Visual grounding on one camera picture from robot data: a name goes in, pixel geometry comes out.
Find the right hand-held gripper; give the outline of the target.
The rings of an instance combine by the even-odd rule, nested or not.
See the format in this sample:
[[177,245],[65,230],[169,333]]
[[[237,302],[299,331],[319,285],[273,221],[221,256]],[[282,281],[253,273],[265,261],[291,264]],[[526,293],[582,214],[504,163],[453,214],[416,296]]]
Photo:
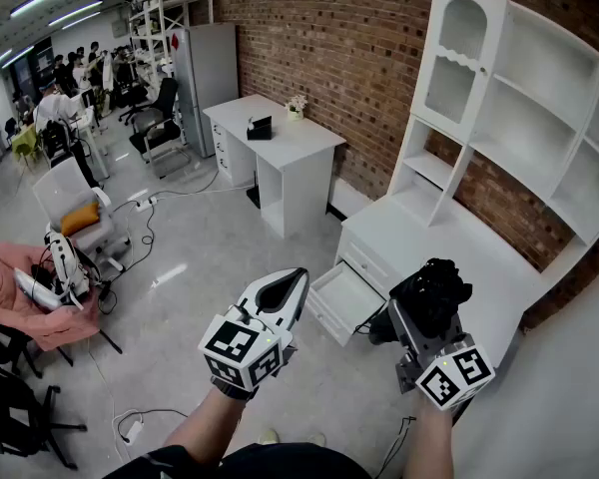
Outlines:
[[[395,298],[387,309],[399,343],[420,353],[421,333],[406,310]],[[441,411],[471,399],[495,377],[484,348],[463,330],[458,313],[450,319],[449,337],[454,339],[436,354],[413,357],[407,352],[396,364],[401,392],[417,389]]]

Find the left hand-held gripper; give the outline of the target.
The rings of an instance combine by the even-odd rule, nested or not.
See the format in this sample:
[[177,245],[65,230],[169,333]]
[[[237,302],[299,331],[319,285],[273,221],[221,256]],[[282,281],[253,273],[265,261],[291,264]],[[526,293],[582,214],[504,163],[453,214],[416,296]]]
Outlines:
[[198,345],[213,377],[253,392],[277,373],[308,288],[305,268],[275,271],[251,282],[238,305],[215,315]]

